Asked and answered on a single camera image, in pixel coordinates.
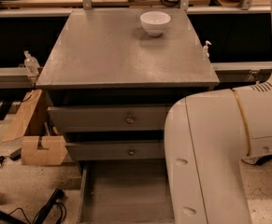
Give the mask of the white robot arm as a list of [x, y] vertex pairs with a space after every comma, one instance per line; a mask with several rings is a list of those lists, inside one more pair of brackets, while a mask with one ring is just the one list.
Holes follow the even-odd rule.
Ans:
[[272, 155], [272, 74], [250, 86], [176, 102], [165, 160], [176, 224], [251, 224], [239, 162]]

